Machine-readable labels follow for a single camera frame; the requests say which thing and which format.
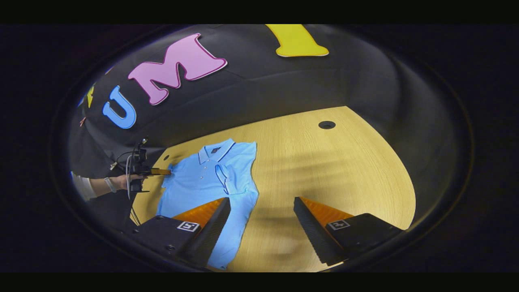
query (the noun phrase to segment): wrist band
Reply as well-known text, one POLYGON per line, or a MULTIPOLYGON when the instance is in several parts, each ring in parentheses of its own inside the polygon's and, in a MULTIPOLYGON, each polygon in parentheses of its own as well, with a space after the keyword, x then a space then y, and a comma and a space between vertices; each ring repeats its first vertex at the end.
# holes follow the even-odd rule
POLYGON ((104 181, 106 181, 106 184, 108 184, 108 186, 110 187, 110 190, 112 190, 112 193, 117 193, 117 190, 115 189, 114 185, 110 181, 110 178, 105 177, 104 181))

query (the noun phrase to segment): wooden table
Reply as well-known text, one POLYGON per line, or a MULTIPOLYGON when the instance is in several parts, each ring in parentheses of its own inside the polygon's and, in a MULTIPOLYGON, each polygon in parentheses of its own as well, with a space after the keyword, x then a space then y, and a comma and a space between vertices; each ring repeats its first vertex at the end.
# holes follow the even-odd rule
MULTIPOLYGON (((293 211, 302 196, 359 215, 371 213, 407 229, 415 211, 409 175, 391 146, 348 107, 292 114, 231 128, 168 148, 154 167, 229 138, 257 142, 252 177, 259 198, 230 272, 316 272, 319 261, 293 211), (321 121, 333 121, 322 129, 321 121)), ((141 223, 154 217, 163 176, 150 177, 133 207, 141 223)))

